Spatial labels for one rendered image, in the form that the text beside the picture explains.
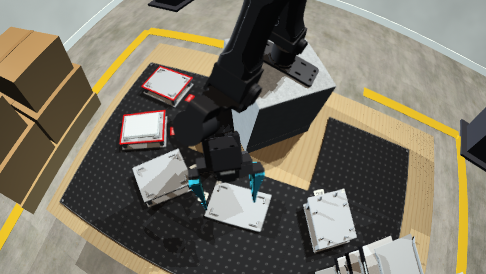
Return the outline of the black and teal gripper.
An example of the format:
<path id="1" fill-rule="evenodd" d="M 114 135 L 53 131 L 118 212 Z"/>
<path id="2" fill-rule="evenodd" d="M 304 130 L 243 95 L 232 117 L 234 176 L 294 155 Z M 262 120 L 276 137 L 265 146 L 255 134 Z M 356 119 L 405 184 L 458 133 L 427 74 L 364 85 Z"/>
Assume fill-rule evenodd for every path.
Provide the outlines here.
<path id="1" fill-rule="evenodd" d="M 229 132 L 222 133 L 222 135 L 227 136 L 233 133 L 234 130 L 231 130 Z M 252 161 L 252 158 L 247 151 L 242 151 L 242 158 L 243 158 L 243 163 L 241 163 L 241 170 L 239 170 L 239 176 L 249 175 L 252 200 L 255 203 L 257 192 L 265 176 L 265 170 L 260 162 Z M 196 168 L 188 170 L 189 187 L 201 200 L 205 210 L 207 210 L 207 204 L 206 204 L 202 183 L 200 184 L 199 177 L 201 174 L 211 173 L 211 172 L 213 172 L 213 167 L 206 168 L 204 157 L 197 158 Z"/>

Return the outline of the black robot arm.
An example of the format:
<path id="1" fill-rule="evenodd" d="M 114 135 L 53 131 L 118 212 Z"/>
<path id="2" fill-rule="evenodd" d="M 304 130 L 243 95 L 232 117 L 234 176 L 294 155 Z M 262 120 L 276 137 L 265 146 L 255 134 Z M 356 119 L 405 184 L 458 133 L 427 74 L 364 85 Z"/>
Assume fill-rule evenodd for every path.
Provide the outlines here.
<path id="1" fill-rule="evenodd" d="M 240 135 L 237 131 L 227 136 L 222 133 L 234 130 L 232 110 L 245 111 L 260 95 L 263 62 L 307 87 L 319 72 L 297 56 L 308 45 L 303 39 L 306 2 L 244 0 L 230 40 L 203 87 L 206 91 L 191 99 L 186 110 L 174 118 L 177 140 L 189 147 L 202 142 L 205 166 L 213 167 L 217 181 L 239 178 L 243 163 Z M 216 138 L 208 138 L 213 134 Z"/>

